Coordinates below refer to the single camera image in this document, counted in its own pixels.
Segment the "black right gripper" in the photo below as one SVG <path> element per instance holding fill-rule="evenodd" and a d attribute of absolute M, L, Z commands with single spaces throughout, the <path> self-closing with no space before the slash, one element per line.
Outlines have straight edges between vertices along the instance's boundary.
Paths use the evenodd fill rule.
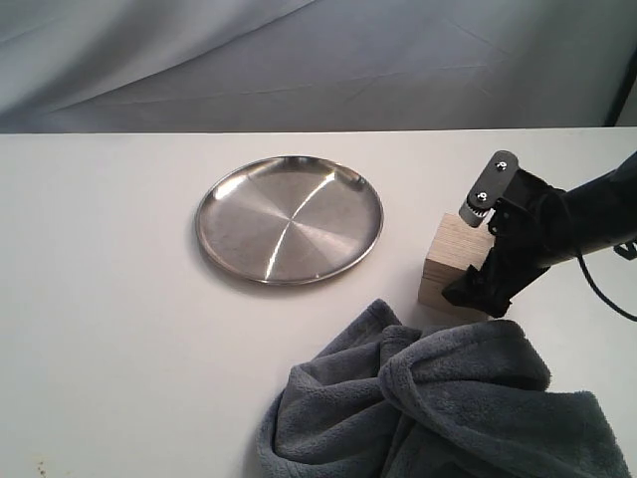
<path fill-rule="evenodd" d="M 548 267 L 567 260 L 564 192 L 527 172 L 510 151 L 498 150 L 470 188 L 459 216 L 472 228 L 489 218 L 494 242 L 480 269 L 470 265 L 446 286 L 451 305 L 502 318 L 511 299 Z"/>

